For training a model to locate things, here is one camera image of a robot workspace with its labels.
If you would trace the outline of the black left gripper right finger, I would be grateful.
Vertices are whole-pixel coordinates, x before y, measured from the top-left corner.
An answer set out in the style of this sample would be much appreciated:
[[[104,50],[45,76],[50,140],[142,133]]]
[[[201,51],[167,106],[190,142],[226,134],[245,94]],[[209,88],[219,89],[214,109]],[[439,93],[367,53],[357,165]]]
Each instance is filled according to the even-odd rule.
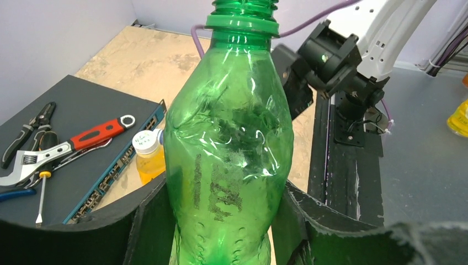
[[[277,264],[466,264],[467,223],[354,220],[287,182],[272,223]]]

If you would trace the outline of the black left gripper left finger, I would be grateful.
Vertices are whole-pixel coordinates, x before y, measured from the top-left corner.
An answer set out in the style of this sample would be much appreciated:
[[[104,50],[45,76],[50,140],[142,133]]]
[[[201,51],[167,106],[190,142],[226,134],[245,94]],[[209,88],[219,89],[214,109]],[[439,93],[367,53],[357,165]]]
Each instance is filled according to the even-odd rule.
[[[76,224],[1,221],[1,263],[168,264],[175,226],[161,175]]]

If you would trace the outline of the orange juice bottle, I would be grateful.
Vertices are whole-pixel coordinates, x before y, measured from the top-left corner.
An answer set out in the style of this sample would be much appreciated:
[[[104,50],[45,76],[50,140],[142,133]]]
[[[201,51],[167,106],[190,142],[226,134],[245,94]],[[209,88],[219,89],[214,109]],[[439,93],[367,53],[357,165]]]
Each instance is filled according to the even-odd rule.
[[[166,171],[163,148],[163,130],[143,130],[132,139],[136,152],[136,168],[143,185]]]

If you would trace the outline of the green plastic bottle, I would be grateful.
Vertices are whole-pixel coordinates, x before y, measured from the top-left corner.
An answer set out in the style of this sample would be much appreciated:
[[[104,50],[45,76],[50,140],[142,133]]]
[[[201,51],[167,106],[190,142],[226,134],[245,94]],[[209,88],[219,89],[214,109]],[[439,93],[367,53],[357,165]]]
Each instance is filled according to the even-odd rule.
[[[214,1],[209,48],[163,133],[172,264],[270,264],[294,132],[270,54],[276,1]]]

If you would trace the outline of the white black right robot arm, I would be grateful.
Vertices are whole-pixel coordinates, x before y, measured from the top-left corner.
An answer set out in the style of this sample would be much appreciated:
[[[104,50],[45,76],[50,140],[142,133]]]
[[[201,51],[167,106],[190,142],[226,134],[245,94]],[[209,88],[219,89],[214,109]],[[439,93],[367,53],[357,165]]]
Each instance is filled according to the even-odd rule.
[[[338,111],[361,120],[384,97],[403,47],[434,6],[433,1],[345,1],[318,15],[321,22],[297,50],[272,50],[292,118],[308,108],[312,92],[343,92]]]

